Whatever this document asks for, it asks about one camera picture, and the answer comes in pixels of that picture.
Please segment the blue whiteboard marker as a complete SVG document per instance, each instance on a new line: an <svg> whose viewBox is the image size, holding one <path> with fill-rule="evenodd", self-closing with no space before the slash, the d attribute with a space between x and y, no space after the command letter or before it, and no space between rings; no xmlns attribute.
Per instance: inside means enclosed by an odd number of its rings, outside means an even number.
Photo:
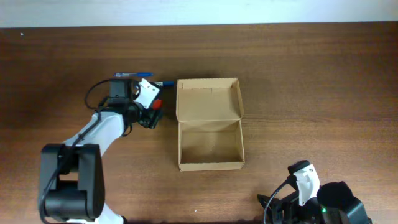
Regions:
<svg viewBox="0 0 398 224"><path fill-rule="evenodd" d="M167 86L174 86L175 83L173 81L164 81L164 82L156 82L157 86L167 87Z"/></svg>

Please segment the brown cardboard box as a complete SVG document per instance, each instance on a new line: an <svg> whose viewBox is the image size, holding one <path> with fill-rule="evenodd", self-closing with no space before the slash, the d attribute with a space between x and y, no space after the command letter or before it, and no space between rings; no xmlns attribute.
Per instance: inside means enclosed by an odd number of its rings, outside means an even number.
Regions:
<svg viewBox="0 0 398 224"><path fill-rule="evenodd" d="M237 78L178 80L175 112L180 171L243 167L244 108Z"/></svg>

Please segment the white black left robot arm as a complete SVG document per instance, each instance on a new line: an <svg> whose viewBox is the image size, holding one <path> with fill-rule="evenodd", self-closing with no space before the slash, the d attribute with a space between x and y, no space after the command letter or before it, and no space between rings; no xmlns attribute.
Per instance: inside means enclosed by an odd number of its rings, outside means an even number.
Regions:
<svg viewBox="0 0 398 224"><path fill-rule="evenodd" d="M102 156L134 124L154 129L162 117L163 86L146 79L106 80L109 94L91 107L90 121L73 137L40 152L38 211L42 223L120 223L105 202Z"/></svg>

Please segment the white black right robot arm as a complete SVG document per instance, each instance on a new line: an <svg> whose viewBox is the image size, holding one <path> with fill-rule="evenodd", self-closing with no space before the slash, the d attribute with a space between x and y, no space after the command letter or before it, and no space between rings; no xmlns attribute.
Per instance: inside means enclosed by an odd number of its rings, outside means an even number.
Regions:
<svg viewBox="0 0 398 224"><path fill-rule="evenodd" d="M263 223L372 224L364 204L346 182L322 185L313 164L301 160L270 196L259 194Z"/></svg>

